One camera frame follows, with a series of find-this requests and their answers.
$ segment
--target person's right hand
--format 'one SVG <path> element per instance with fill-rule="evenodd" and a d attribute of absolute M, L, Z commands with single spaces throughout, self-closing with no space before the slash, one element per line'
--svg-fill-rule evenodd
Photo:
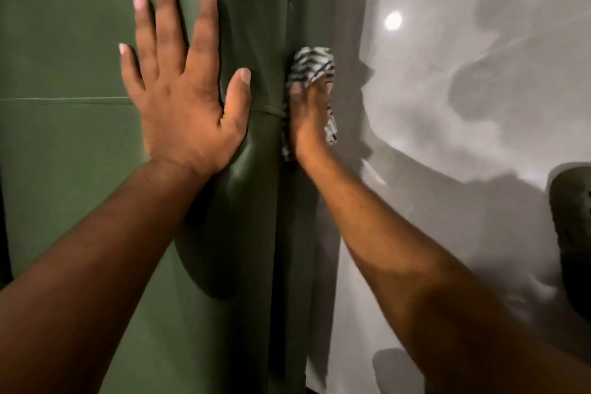
<path fill-rule="evenodd" d="M 306 168 L 318 151 L 326 151 L 324 128 L 329 120 L 329 87 L 324 78 L 318 79 L 305 91 L 301 83 L 290 90 L 290 137 L 295 156 Z"/>
<path fill-rule="evenodd" d="M 139 68 L 121 44 L 121 72 L 141 115 L 144 144 L 152 160 L 190 167 L 210 177 L 232 159 L 247 132 L 251 103 L 248 69 L 239 69 L 219 103 L 217 0 L 201 0 L 188 53 L 176 0 L 134 0 Z"/>

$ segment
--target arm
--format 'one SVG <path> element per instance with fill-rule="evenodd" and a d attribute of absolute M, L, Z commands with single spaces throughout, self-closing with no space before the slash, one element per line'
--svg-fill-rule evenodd
<path fill-rule="evenodd" d="M 98 391 L 188 207 L 246 133 L 247 69 L 218 102 L 216 0 L 188 54 L 175 0 L 157 0 L 155 25 L 147 0 L 134 6 L 141 73 L 121 45 L 122 75 L 151 159 L 0 292 L 0 392 Z"/>
<path fill-rule="evenodd" d="M 544 345 L 447 250 L 330 153 L 322 82 L 292 89 L 291 136 L 388 323 L 438 393 L 583 392 L 589 369 Z"/>

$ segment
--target gray tile floor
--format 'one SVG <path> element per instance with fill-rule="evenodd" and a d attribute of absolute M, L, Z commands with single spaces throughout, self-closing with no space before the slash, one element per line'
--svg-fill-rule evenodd
<path fill-rule="evenodd" d="M 591 0 L 337 0 L 337 16 L 338 152 L 543 338 L 591 362 L 545 193 L 558 166 L 591 162 Z M 322 205 L 319 222 L 308 385 L 422 392 Z"/>

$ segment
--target cleaning rag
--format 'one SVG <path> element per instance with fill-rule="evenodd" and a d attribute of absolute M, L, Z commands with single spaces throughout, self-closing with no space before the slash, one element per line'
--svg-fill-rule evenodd
<path fill-rule="evenodd" d="M 287 90 L 285 95 L 286 109 L 289 102 L 289 93 L 291 85 L 295 82 L 300 82 L 304 86 L 304 90 L 313 84 L 321 77 L 326 77 L 327 92 L 330 95 L 333 84 L 335 82 L 335 57 L 332 50 L 327 47 L 304 47 L 294 56 L 294 63 L 291 66 L 290 74 L 287 78 Z M 324 128 L 326 141 L 332 145 L 337 141 L 336 120 L 332 114 L 329 100 L 329 121 Z M 296 157 L 291 149 L 289 141 L 289 118 L 285 120 L 283 127 L 282 150 L 281 154 L 286 161 L 295 160 Z"/>

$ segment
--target black and white cloth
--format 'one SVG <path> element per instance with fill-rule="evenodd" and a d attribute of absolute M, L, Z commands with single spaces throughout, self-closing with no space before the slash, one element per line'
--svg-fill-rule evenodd
<path fill-rule="evenodd" d="M 321 77 L 326 77 L 327 91 L 332 91 L 335 82 L 335 57 L 332 50 L 327 47 L 304 47 L 294 56 L 294 63 L 291 66 L 290 75 L 287 78 L 287 90 L 285 91 L 285 108 L 288 111 L 289 96 L 292 84 L 299 82 L 307 89 Z M 329 101 L 329 121 L 324 128 L 326 141 L 330 145 L 337 141 L 336 120 L 332 114 Z M 289 141 L 289 116 L 285 121 L 282 134 L 281 154 L 287 161 L 295 160 L 296 157 L 291 149 Z"/>

